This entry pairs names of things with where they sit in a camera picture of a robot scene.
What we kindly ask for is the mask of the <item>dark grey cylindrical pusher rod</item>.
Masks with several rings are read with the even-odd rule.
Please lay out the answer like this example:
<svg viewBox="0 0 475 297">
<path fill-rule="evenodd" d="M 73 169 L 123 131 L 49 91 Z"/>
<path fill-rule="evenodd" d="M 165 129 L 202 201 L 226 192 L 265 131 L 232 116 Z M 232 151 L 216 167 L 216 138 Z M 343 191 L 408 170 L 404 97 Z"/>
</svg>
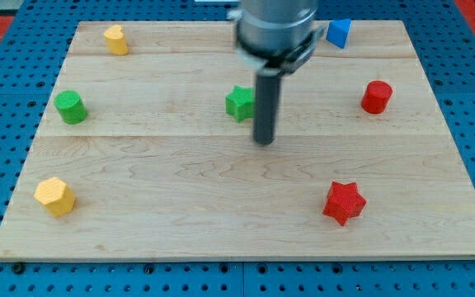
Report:
<svg viewBox="0 0 475 297">
<path fill-rule="evenodd" d="M 252 137 L 259 145 L 269 145 L 275 139 L 282 77 L 278 68 L 263 68 L 256 73 Z"/>
</svg>

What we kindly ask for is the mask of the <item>dark grey tool mount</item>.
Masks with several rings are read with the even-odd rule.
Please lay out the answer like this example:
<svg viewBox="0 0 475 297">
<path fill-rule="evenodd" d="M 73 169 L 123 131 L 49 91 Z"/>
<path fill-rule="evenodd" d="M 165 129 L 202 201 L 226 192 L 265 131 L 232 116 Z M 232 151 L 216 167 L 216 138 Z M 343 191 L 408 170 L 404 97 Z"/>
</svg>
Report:
<svg viewBox="0 0 475 297">
<path fill-rule="evenodd" d="M 317 47 L 318 41 L 323 37 L 326 27 L 319 26 L 311 31 L 310 35 L 293 49 L 282 50 L 274 53 L 265 53 L 253 50 L 250 46 L 241 43 L 241 54 L 245 60 L 252 64 L 257 74 L 275 77 L 295 73 L 309 61 Z"/>
</svg>

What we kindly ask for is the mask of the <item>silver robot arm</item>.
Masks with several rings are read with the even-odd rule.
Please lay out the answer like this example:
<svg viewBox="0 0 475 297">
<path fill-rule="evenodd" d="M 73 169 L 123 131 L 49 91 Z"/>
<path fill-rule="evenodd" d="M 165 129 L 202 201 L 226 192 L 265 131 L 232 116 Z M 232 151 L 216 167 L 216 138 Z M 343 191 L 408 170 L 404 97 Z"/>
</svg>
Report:
<svg viewBox="0 0 475 297">
<path fill-rule="evenodd" d="M 237 49 L 253 62 L 256 144 L 274 141 L 282 79 L 308 62 L 323 36 L 324 26 L 313 28 L 316 13 L 316 0 L 241 0 L 227 14 Z"/>
</svg>

